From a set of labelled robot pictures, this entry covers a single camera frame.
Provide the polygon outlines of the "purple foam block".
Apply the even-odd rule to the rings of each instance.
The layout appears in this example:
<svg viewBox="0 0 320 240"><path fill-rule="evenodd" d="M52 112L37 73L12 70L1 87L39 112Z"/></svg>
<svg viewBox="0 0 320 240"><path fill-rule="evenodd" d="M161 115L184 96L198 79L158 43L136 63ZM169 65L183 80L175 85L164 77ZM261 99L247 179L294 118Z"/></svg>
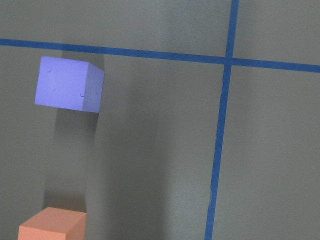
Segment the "purple foam block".
<svg viewBox="0 0 320 240"><path fill-rule="evenodd" d="M42 56L36 105L99 113L105 72L88 61Z"/></svg>

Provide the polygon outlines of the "orange foam block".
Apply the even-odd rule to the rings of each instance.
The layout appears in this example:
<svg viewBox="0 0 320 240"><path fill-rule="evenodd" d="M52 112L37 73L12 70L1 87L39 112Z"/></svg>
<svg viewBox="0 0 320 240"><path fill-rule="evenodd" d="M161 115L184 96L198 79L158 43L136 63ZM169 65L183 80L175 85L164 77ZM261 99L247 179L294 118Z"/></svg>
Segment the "orange foam block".
<svg viewBox="0 0 320 240"><path fill-rule="evenodd" d="M19 240L83 240L87 213L47 207L19 226Z"/></svg>

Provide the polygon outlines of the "brown paper table cover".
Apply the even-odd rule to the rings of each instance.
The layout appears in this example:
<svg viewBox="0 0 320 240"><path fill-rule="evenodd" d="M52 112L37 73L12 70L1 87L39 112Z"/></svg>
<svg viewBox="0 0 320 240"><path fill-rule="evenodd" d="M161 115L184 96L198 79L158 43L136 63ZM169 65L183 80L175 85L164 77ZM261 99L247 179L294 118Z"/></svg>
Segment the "brown paper table cover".
<svg viewBox="0 0 320 240"><path fill-rule="evenodd" d="M42 56L103 70L100 112L35 104ZM319 239L319 1L1 1L1 239L45 207L88 240Z"/></svg>

